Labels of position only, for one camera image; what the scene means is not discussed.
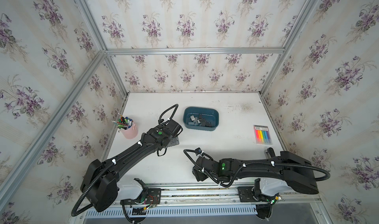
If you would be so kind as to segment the black eraser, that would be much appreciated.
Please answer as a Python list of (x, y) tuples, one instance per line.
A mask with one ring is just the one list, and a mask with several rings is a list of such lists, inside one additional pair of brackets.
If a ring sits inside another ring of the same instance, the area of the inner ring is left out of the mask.
[(210, 127), (210, 128), (213, 127), (212, 123), (208, 122), (208, 121), (203, 121), (201, 123), (201, 126), (203, 126), (203, 127)]

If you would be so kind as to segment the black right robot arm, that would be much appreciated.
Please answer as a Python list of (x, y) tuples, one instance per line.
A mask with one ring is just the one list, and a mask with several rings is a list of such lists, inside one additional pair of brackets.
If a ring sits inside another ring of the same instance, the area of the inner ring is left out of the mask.
[(200, 148), (184, 150), (186, 157), (193, 163), (192, 173), (196, 180), (203, 182), (210, 178), (222, 187), (230, 187), (235, 180), (244, 178), (272, 178), (284, 181), (292, 190), (303, 194), (318, 194), (317, 182), (330, 178), (330, 172), (312, 166), (306, 160), (292, 152), (281, 151), (275, 156), (273, 149), (268, 149), (272, 157), (261, 160), (239, 160), (224, 158), (214, 160)]

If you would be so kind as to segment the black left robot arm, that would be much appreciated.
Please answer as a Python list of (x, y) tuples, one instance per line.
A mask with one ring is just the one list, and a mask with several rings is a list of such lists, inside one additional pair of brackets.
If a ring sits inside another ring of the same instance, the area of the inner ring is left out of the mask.
[(166, 109), (159, 117), (158, 125), (142, 133), (140, 140), (118, 155), (105, 161), (91, 162), (85, 173), (80, 190), (82, 192), (74, 205), (71, 216), (76, 217), (93, 207), (97, 212), (109, 208), (118, 196), (117, 183), (136, 164), (150, 154), (159, 153), (172, 146), (171, 141), (183, 131), (183, 127), (173, 120), (179, 105)]

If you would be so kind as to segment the teal plastic storage box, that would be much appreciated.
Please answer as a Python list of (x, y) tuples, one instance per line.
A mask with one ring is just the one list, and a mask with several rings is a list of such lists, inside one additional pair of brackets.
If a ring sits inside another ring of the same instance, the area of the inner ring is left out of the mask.
[[(198, 126), (188, 125), (189, 122), (192, 122), (191, 116), (195, 117), (195, 120), (198, 120)], [(213, 127), (203, 127), (201, 123), (203, 121), (211, 122)], [(219, 126), (219, 113), (217, 110), (213, 108), (205, 108), (205, 107), (196, 107), (190, 106), (187, 107), (183, 114), (183, 123), (186, 128), (192, 130), (201, 130), (201, 131), (214, 131)]]

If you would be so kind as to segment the pink pen cup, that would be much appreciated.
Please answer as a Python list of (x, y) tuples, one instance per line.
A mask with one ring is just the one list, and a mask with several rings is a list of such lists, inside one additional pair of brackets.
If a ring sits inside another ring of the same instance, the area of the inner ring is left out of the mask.
[(113, 120), (119, 133), (124, 135), (126, 139), (134, 139), (138, 135), (137, 125), (129, 117), (120, 116), (117, 120)]

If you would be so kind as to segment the coloured highlighter pack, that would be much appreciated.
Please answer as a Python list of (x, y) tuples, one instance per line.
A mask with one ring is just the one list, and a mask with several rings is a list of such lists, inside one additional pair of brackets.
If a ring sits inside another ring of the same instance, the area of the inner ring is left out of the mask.
[(254, 125), (256, 143), (261, 145), (271, 145), (271, 136), (267, 126)]

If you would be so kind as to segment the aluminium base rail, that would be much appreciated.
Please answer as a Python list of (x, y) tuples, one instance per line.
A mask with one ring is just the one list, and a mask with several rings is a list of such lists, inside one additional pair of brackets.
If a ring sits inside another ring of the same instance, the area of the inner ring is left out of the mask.
[(127, 218), (139, 223), (147, 218), (163, 217), (207, 217), (231, 215), (257, 215), (267, 217), (267, 209), (280, 204), (309, 204), (311, 210), (319, 213), (320, 198), (306, 194), (287, 192), (279, 198), (266, 198), (255, 201), (251, 185), (221, 188), (214, 185), (200, 186), (151, 186), (148, 197), (142, 204), (135, 201), (114, 201), (102, 212), (90, 208), (77, 217), (77, 220), (100, 218)]

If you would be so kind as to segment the aluminium frame horizontal rail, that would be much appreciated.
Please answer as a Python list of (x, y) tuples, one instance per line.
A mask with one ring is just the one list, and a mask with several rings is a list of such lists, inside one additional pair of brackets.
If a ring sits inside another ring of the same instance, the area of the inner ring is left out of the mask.
[(108, 55), (282, 54), (283, 47), (130, 48), (109, 49)]

